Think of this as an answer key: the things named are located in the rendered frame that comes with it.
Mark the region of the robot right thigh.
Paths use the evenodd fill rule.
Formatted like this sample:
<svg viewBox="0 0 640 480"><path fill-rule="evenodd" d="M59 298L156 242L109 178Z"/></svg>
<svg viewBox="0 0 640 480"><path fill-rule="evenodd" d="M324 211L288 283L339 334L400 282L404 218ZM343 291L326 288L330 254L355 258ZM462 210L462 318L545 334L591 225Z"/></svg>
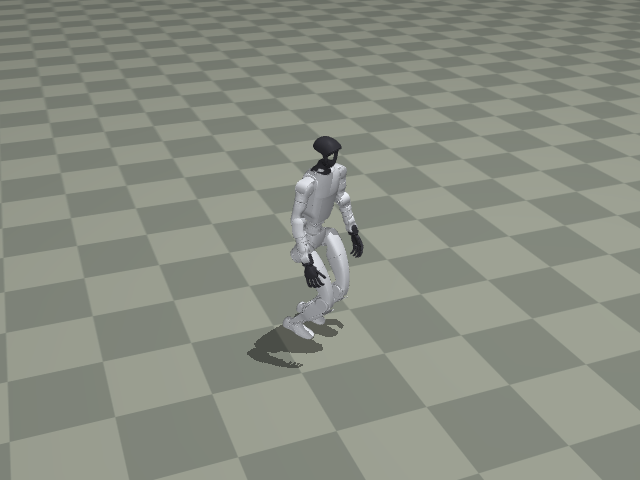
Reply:
<svg viewBox="0 0 640 480"><path fill-rule="evenodd" d="M310 244L308 244L308 245L310 246L310 253L311 253L313 261L314 261L313 265L317 268L317 270L319 272L321 272L323 275L326 276L326 279L324 279L322 276L320 276L318 274L318 277L319 277L320 281L323 284L325 284L324 286L320 285L318 283L317 279L315 278L317 283L319 284L319 286L321 286L320 288L318 288L318 287L315 288L318 291L318 293L320 294L320 295L317 296L316 300L318 298L322 298L323 301L325 301L329 305L329 308L326 310L326 311L329 311L333 307L333 305L335 303L331 280L330 280L329 274L327 272L327 269L326 269L323 261L321 260L320 256L315 251L315 249L312 247L312 245L310 245ZM298 248L298 246L295 245L294 248L291 250L290 254L291 254L291 257L292 257L293 261L295 261L296 263L302 263L301 259L300 259L300 254L298 253L297 248ZM314 281L313 281L313 283L314 283ZM314 283L314 285L315 285L315 283Z"/></svg>

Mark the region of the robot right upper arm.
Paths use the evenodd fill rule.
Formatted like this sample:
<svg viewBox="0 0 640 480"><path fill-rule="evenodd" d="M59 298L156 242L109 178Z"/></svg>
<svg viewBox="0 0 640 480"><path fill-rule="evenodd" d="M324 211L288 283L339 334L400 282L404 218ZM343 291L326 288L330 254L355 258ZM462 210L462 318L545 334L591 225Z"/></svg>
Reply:
<svg viewBox="0 0 640 480"><path fill-rule="evenodd" d="M297 182L295 186L295 201L291 215L291 225L294 219L300 218L303 221L303 228L306 226L306 219L302 216L302 213L306 209L309 196L314 191L314 182L315 180L311 177L305 177Z"/></svg>

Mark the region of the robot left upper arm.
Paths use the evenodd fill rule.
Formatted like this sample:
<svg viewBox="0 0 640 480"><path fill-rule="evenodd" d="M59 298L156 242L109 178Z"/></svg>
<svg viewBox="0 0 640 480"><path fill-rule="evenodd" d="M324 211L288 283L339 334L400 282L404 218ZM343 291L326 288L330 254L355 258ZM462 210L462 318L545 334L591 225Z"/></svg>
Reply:
<svg viewBox="0 0 640 480"><path fill-rule="evenodd" d="M339 188L337 191L337 195L335 198L335 203L337 203L338 206L343 206L347 203L350 202L350 197L349 195L345 192L345 188L346 188L346 173L347 173L347 168L341 164L335 163L335 165L339 171L340 171L340 181L339 181Z"/></svg>

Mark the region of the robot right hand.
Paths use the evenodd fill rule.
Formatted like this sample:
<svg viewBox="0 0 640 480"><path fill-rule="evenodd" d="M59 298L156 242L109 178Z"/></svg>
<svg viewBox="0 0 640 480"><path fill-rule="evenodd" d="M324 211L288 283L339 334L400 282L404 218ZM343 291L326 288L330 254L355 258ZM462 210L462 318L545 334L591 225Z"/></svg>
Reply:
<svg viewBox="0 0 640 480"><path fill-rule="evenodd" d="M318 274L319 274L320 276L322 276L324 279L326 279L326 276L325 276L325 275L323 275L321 272L319 272L319 271L317 270L317 268L313 265L314 261L313 261L312 255L311 255L310 253L308 254L308 257L309 257L310 263L306 263L306 264L303 264L303 263L302 263L302 265L305 267L304 275L305 275L305 278L306 278L307 285L308 285L310 288L311 288L311 287L314 287L314 288L318 287L318 288L320 288L321 286L319 286L319 284L320 284L320 285L322 285L322 286L324 286L325 284L323 284L323 283L320 281L320 279L319 279L319 277L318 277ZM302 262L302 261L301 261L301 262ZM317 281L316 281L316 279L315 279L315 278L317 279L317 281L318 281L318 283L319 283L319 284L317 283ZM313 280L312 280L312 279L313 279ZM310 282L309 282L309 280L310 280ZM314 281L314 283L315 283L315 285L316 285L316 286L314 285L313 281ZM310 283L311 283L311 284L310 284Z"/></svg>

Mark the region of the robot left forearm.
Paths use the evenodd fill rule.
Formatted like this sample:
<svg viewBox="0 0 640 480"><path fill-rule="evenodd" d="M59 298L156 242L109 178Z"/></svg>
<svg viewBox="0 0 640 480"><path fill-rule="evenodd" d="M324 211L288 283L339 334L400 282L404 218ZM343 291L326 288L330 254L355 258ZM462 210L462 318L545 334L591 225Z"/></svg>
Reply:
<svg viewBox="0 0 640 480"><path fill-rule="evenodd" d="M342 213L343 221L344 221L345 226L346 226L346 231L353 233L351 227L352 227L352 225L356 225L357 226L357 224L355 223L355 219L354 219L354 216L353 216L353 213L352 213L352 210L351 210L352 209L351 201L349 203L343 205L343 206L340 206L339 209L340 209L340 211Z"/></svg>

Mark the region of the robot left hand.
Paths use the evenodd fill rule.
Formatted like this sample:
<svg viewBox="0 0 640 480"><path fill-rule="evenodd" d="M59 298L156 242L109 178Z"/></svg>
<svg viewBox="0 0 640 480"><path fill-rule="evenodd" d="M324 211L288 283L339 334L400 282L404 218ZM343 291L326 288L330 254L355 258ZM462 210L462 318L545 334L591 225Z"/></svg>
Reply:
<svg viewBox="0 0 640 480"><path fill-rule="evenodd" d="M355 256L357 254L355 256L355 258L357 258L357 257L360 257L362 255L362 253L363 253L363 243L361 241L361 238L357 234L359 232L358 229L357 229L357 226L356 225L352 225L351 229L352 229L353 233L348 232L348 234L351 235L351 240L352 240L352 243L353 243L353 250L352 250L352 252L350 254L353 254L354 251L355 251L353 256Z"/></svg>

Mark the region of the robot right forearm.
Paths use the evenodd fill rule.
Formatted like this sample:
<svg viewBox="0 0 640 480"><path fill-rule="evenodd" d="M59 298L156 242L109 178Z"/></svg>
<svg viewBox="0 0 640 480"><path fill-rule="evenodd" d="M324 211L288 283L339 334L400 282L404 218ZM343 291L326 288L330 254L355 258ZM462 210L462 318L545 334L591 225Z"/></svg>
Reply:
<svg viewBox="0 0 640 480"><path fill-rule="evenodd" d="M300 254L302 263L310 263L308 257L308 254L310 253L310 246L308 245L306 237L307 233L303 230L303 221L300 218L296 218L292 221L292 234L296 240L296 245L298 246L297 251Z"/></svg>

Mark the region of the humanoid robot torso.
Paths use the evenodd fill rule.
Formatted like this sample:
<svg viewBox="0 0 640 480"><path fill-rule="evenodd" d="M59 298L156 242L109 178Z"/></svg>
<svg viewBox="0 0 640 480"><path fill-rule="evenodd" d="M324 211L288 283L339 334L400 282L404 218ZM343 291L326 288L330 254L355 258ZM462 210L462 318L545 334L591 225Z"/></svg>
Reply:
<svg viewBox="0 0 640 480"><path fill-rule="evenodd" d="M322 227L322 224L331 214L340 181L340 171L336 166L331 167L331 173L328 175L317 173L318 171L323 172L324 170L318 169L312 172L310 168L303 176L303 178L311 177L315 180L314 191L309 196L306 209L302 213L302 216L307 220L303 230L307 233L308 244L312 245L314 249L324 241L326 229Z"/></svg>

